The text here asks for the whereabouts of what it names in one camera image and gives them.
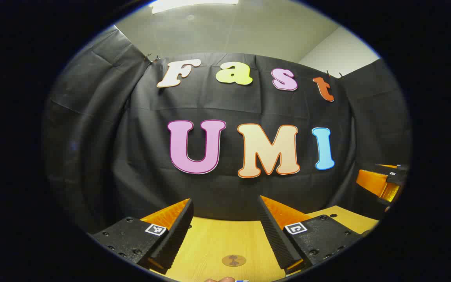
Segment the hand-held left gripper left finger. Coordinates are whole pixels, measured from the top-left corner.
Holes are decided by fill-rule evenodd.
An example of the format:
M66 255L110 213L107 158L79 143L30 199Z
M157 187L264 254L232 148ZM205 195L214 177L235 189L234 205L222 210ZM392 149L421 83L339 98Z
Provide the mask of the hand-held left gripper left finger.
M191 199L143 218L125 217L91 236L122 259L161 274L172 267L194 215Z

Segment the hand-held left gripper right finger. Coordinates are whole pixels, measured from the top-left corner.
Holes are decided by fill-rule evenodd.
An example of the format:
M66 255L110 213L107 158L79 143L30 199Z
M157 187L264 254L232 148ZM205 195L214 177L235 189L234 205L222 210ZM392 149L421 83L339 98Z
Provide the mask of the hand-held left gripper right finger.
M364 237L329 215L310 217L262 195L258 212L274 257L287 275L327 261Z

